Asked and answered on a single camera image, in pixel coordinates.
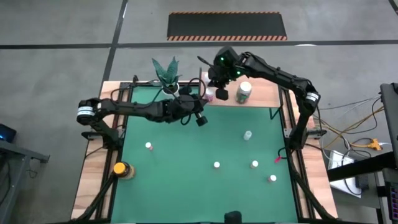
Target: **green plant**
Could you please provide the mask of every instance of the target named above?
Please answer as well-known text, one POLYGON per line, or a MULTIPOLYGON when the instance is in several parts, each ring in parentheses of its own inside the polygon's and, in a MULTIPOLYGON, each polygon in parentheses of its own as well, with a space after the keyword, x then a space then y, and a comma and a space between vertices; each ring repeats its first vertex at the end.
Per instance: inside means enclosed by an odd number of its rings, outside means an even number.
POLYGON ((165 86, 167 87, 174 86, 178 82, 178 78, 181 75, 177 75, 178 61, 175 60, 175 57, 173 57, 173 60, 170 62, 167 71, 164 70, 164 68, 159 64, 159 62, 153 58, 152 58, 152 63, 154 64, 156 75, 159 78, 159 81, 161 81, 165 86))

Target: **table frame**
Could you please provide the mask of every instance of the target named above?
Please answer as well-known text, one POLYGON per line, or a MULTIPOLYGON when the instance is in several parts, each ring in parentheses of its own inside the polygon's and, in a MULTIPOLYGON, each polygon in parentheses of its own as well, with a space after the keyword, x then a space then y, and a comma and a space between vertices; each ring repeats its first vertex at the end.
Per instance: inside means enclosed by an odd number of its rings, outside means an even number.
MULTIPOLYGON (((124 86, 128 86, 131 82, 120 82, 119 83, 119 88, 122 90, 119 90, 118 92, 118 100, 119 101, 131 101, 132 99, 132 94, 133 94, 133 89, 128 89, 128 90, 123 90, 124 86)), ((179 82, 181 86, 186 85, 188 82, 179 82)), ((137 83, 140 86, 152 86, 150 83, 144 83, 144 82, 138 82, 137 83)), ((199 83, 194 83, 193 85, 198 86, 199 89, 201 86, 199 83)), ((296 109, 294 108, 295 102, 292 101, 292 92, 288 91, 285 88, 282 88, 280 86, 277 87, 278 91, 278 96, 279 96, 279 107, 277 107, 276 111, 273 112, 275 108, 270 108, 270 118, 274 118, 277 116, 279 113, 281 123, 282 123, 282 129, 284 128, 293 128, 295 126, 295 121, 296 117, 298 117, 298 109, 296 105, 296 109)), ((118 126, 122 125, 126 127, 128 117, 127 116, 118 116, 114 115, 112 118, 105 118, 104 120, 107 119, 108 123, 112 123, 112 128, 117 128, 118 126)), ((309 124, 310 128, 313 127, 313 120, 311 119, 311 122, 309 124)), ((106 180, 109 177, 109 174, 111 173, 111 166, 114 164, 116 161, 121 160, 121 155, 123 154, 123 147, 120 148, 119 153, 116 151, 110 151, 108 150, 106 153, 106 159, 104 162, 104 169, 102 173, 102 181, 101 181, 101 187, 104 185, 106 180)), ((297 151, 293 153, 293 160, 289 161, 289 163, 293 162, 294 165, 296 166, 296 169, 299 170, 301 177, 303 177, 304 182, 308 185, 308 177, 307 177, 307 168, 305 167, 304 164, 304 158, 303 158, 303 153, 302 151, 297 151)), ((296 213, 297 213, 297 218, 299 222, 307 222, 309 220, 314 220, 315 218, 319 217, 318 214, 314 211, 312 204, 310 203, 309 199, 305 198, 303 195, 303 192, 301 188, 297 185, 297 183, 292 179, 292 175, 290 175, 290 178, 292 180, 292 191, 294 195, 294 201, 295 201, 295 208, 296 208, 296 213)), ((90 220, 90 222, 100 222, 100 223, 106 223, 110 222, 112 211, 113 211, 113 203, 114 203, 114 197, 116 194, 116 186, 117 186, 117 181, 112 185, 111 189, 108 191, 106 196, 102 198, 100 201, 95 215, 93 215, 92 218, 95 218, 94 220, 90 220)), ((328 193, 331 198, 331 190, 330 187, 328 188, 328 193)), ((328 211, 335 217, 337 217, 336 214, 336 208, 333 202, 332 206, 328 207, 328 211)), ((78 214, 75 213, 75 210, 72 213, 72 218, 78 217, 78 214)))

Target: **wooden table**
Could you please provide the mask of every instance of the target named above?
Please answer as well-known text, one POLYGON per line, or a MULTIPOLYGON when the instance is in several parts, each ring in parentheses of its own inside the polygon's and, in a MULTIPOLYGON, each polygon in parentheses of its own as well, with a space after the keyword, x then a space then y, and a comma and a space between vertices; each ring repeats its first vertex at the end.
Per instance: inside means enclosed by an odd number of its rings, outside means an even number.
MULTIPOLYGON (((225 106, 239 106, 234 100, 233 95, 236 93, 239 83, 243 81, 248 81, 253 86, 253 91, 250 96, 249 101, 245 104, 245 106, 261 106, 261 107, 270 107, 270 108, 278 108, 280 106, 279 100, 279 92, 278 86, 272 82, 263 79, 253 79, 240 77, 236 82, 230 83, 226 89, 229 91, 230 98, 227 101, 222 101, 219 99, 214 99, 210 104, 211 105, 225 105, 225 106)), ((121 82, 112 81, 112 82, 104 82, 101 90, 100 98, 109 98, 111 91, 119 88, 121 82)), ((114 99, 117 98, 117 92, 114 93, 114 99)), ((290 92, 290 98, 292 100, 293 111, 296 120, 299 118, 299 109, 297 108, 297 104, 295 102, 295 97, 292 92, 290 92)), ((291 127, 287 104, 285 96, 283 96, 284 101, 284 116, 287 124, 287 128, 291 127)), ((108 126, 112 125, 113 115, 109 115, 104 118, 104 121, 108 124, 108 126)), ((119 118, 119 123, 121 124, 123 121, 123 117, 119 118)), ((308 128, 314 128, 315 123, 312 118, 308 122, 308 128)), ((307 140, 307 143, 319 146, 319 142, 314 139, 307 140)), ((102 140, 93 140, 90 141, 87 147, 86 153, 90 153, 95 149, 102 146, 102 140)), ((328 176, 326 173, 325 164, 322 158, 322 152, 318 149, 314 149, 310 146, 305 146, 302 150, 303 160, 305 164, 305 169, 307 172, 308 183, 311 191, 319 200, 319 202, 324 206, 324 208, 334 217, 337 217, 337 211, 335 207, 335 203, 333 200, 333 196, 331 194, 331 189, 328 181, 328 176)), ((116 160, 117 152, 113 152, 113 161, 116 160)), ((297 165, 297 155, 293 154, 295 165, 297 170, 299 167, 297 165)), ((75 204, 73 206, 71 218, 79 217, 86 209, 86 207, 93 201, 96 194, 100 190, 101 179, 104 170, 104 163, 106 159, 106 150, 100 149, 98 152, 90 155, 84 161, 83 169, 81 172, 80 182, 78 186, 78 190, 76 193, 75 204)), ((298 187, 298 193, 300 195, 301 206, 303 210, 303 216, 308 217, 308 210, 306 199, 301 191, 300 187, 298 187)), ((106 194, 104 200, 103 207, 103 215, 106 215, 109 206, 109 196, 110 189, 106 194)))

